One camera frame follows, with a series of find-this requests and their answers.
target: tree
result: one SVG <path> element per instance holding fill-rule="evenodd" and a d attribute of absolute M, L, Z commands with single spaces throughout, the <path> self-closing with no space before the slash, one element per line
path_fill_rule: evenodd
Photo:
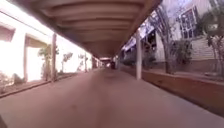
<path fill-rule="evenodd" d="M 208 46 L 213 49 L 215 70 L 224 77 L 224 6 L 214 7 L 200 20 L 200 27 L 207 34 Z"/>
<path fill-rule="evenodd" d="M 45 78 L 45 80 L 48 80 L 51 74 L 51 44 L 47 45 L 44 48 L 41 48 L 38 52 L 38 56 L 43 57 L 44 64 L 42 66 L 42 75 Z M 56 55 L 59 54 L 59 49 L 56 46 Z"/>
<path fill-rule="evenodd" d="M 161 37 L 164 47 L 166 73 L 173 74 L 174 72 L 170 52 L 170 47 L 172 45 L 172 33 L 169 18 L 163 4 L 159 5 L 155 12 L 151 14 L 148 18 L 148 22 L 150 22 Z"/>
<path fill-rule="evenodd" d="M 66 63 L 68 60 L 70 60 L 72 58 L 72 56 L 73 56 L 73 53 L 71 53 L 71 52 L 63 55 L 63 60 L 61 62 L 61 64 L 62 64 L 62 68 L 61 68 L 62 72 L 64 71 L 64 63 Z"/>

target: covered walkway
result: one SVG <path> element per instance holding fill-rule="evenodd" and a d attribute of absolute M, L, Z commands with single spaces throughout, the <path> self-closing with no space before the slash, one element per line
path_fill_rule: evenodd
<path fill-rule="evenodd" d="M 119 71 L 99 69 L 0 99 L 8 128 L 223 128 L 224 119 Z"/>

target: window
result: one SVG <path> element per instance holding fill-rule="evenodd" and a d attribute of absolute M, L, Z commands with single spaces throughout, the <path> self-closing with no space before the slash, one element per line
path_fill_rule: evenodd
<path fill-rule="evenodd" d="M 186 11 L 179 18 L 182 38 L 189 39 L 202 35 L 202 31 L 197 27 L 199 16 L 196 7 Z"/>

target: ceiling beam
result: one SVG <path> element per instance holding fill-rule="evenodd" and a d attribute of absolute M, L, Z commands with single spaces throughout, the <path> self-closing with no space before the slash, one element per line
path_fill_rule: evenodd
<path fill-rule="evenodd" d="M 97 19 L 121 19 L 121 20 L 134 20 L 136 14 L 132 13 L 86 13 L 86 14 L 77 14 L 69 15 L 64 17 L 56 17 L 57 21 L 80 21 L 80 20 L 97 20 Z"/>
<path fill-rule="evenodd" d="M 100 21 L 82 21 L 73 23 L 57 23 L 58 26 L 63 28 L 86 28 L 86 27 L 99 27 L 99 26 L 130 26 L 131 22 L 128 21 L 110 21 L 110 20 L 100 20 Z"/>
<path fill-rule="evenodd" d="M 144 4 L 145 0 L 37 0 L 34 4 L 38 8 L 52 8 L 61 5 L 80 4 L 89 2 Z"/>
<path fill-rule="evenodd" d="M 73 6 L 60 6 L 54 9 L 46 9 L 49 17 L 82 15 L 89 13 L 132 13 L 136 14 L 140 11 L 141 6 L 134 4 L 105 4 L 105 3 L 91 3 L 91 4 L 77 4 Z"/>

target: pole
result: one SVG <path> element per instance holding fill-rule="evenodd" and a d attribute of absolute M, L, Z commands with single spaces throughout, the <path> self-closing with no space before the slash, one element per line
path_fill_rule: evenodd
<path fill-rule="evenodd" d="M 56 41 L 57 41 L 57 35 L 54 33 L 52 38 L 52 45 L 51 45 L 51 82 L 55 82 L 56 80 L 56 71 L 55 71 L 55 62 L 56 62 Z"/>
<path fill-rule="evenodd" d="M 85 72 L 87 72 L 87 64 L 86 64 L 86 52 L 85 52 Z"/>
<path fill-rule="evenodd" d="M 142 79 L 142 46 L 141 37 L 139 31 L 135 33 L 136 46 L 137 46 L 137 62 L 136 62 L 136 78 L 137 80 Z"/>

